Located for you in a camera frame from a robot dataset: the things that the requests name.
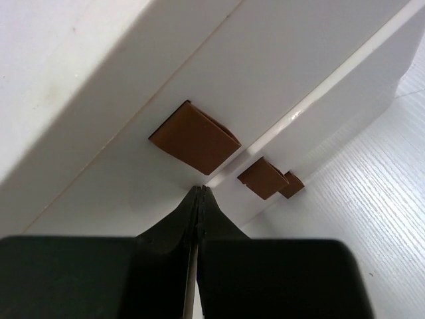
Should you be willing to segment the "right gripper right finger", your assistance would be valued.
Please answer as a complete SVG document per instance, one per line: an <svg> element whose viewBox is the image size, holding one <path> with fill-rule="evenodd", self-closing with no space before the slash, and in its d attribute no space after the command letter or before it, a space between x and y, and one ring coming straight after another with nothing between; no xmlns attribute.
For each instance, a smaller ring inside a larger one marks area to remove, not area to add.
<svg viewBox="0 0 425 319"><path fill-rule="evenodd" d="M206 283L207 262L205 259L207 241L219 239L249 240L250 237L220 210L211 188L203 185L200 196L197 213L197 284L203 317L206 318L206 301L209 292Z"/></svg>

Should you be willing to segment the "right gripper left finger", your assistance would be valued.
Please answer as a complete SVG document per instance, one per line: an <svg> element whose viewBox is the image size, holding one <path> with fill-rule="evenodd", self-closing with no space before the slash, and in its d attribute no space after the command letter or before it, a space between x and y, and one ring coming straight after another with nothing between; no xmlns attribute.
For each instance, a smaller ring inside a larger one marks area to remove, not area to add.
<svg viewBox="0 0 425 319"><path fill-rule="evenodd" d="M201 188L136 237L131 268L132 318L182 318Z"/></svg>

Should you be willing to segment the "white drawer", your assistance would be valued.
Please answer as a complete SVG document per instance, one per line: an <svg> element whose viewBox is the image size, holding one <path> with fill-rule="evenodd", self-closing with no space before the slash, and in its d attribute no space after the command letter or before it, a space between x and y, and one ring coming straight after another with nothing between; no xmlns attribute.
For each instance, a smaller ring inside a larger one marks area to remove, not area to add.
<svg viewBox="0 0 425 319"><path fill-rule="evenodd" d="M303 178L320 165L314 150L344 126L362 130L394 98L424 34L424 2L409 1L323 82L207 184L237 226L280 197L261 199L237 177L265 158Z"/></svg>

